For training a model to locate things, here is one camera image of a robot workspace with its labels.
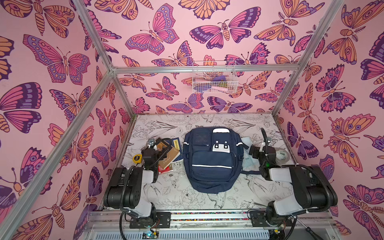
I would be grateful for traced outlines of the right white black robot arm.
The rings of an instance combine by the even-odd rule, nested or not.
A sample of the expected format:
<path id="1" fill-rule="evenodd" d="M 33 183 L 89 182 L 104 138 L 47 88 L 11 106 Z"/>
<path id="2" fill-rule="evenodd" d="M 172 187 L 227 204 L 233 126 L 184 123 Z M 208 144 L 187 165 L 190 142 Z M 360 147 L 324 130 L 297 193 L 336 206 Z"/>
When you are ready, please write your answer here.
<path id="1" fill-rule="evenodd" d="M 289 216 L 326 212 L 338 204 L 338 196 L 319 166 L 289 165 L 288 152 L 271 146 L 252 145 L 248 154 L 259 162 L 257 174 L 267 181 L 289 183 L 293 188 L 291 195 L 266 206 L 269 225 L 279 225 Z"/>

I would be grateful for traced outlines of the navy blue student backpack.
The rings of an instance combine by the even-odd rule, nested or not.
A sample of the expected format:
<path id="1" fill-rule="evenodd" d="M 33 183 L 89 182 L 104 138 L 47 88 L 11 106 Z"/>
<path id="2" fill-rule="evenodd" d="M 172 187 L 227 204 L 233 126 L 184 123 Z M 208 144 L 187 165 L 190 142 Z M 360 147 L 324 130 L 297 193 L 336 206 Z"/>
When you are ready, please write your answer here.
<path id="1" fill-rule="evenodd" d="M 192 129 L 183 142 L 184 166 L 192 187 L 200 193 L 218 194 L 230 190 L 240 174 L 260 175 L 243 170 L 244 147 L 232 129 Z"/>

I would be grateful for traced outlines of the dark blue book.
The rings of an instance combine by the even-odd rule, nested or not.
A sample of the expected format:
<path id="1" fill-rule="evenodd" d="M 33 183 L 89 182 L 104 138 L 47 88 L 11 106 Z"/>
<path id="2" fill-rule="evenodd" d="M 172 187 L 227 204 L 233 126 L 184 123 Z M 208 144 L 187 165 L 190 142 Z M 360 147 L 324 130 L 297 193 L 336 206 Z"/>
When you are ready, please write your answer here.
<path id="1" fill-rule="evenodd" d="M 181 144 L 180 139 L 179 138 L 173 138 L 172 139 L 172 146 L 174 148 L 176 148 L 179 151 L 179 153 L 180 153 L 178 155 L 178 157 L 174 160 L 174 162 L 182 161 L 184 155 L 183 155 L 183 145 Z"/>

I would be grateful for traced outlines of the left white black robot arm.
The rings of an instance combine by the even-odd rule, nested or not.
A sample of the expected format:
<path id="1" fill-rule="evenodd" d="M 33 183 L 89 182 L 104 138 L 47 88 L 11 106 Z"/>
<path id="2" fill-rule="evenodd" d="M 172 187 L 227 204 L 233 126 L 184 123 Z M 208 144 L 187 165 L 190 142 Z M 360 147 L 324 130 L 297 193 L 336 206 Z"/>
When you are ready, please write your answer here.
<path id="1" fill-rule="evenodd" d="M 154 204 L 144 198 L 144 187 L 157 181 L 159 161 L 166 155 L 165 148 L 146 148 L 142 151 L 142 167 L 116 168 L 104 194 L 104 206 L 120 210 L 123 217 L 129 215 L 141 227 L 154 226 L 158 222 L 157 211 Z"/>

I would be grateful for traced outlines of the brown gold hardcover book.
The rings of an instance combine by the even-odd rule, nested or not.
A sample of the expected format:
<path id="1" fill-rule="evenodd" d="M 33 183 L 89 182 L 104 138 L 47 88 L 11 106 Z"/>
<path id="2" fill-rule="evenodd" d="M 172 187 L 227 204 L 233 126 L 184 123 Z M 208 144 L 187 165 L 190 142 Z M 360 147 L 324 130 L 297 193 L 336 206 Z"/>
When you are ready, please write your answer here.
<path id="1" fill-rule="evenodd" d="M 164 142 L 157 144 L 157 149 L 158 151 L 166 150 L 168 148 L 168 145 L 172 146 L 172 140 L 167 141 L 167 144 L 165 144 Z M 162 160 L 159 160 L 159 166 L 165 169 L 167 166 L 171 165 L 171 163 L 174 162 L 174 160 L 178 157 L 179 154 L 179 151 L 172 146 L 171 149 L 167 151 L 166 156 Z"/>

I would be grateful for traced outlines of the red thin booklet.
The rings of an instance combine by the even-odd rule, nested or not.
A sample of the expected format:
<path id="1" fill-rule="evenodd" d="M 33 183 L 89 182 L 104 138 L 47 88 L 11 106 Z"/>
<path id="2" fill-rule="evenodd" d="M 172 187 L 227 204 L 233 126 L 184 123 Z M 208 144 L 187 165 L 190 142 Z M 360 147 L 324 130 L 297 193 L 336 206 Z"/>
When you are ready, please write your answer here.
<path id="1" fill-rule="evenodd" d="M 165 174 L 173 171 L 173 166 L 169 165 L 165 169 L 162 168 L 161 166 L 158 166 L 158 172 L 159 174 Z"/>

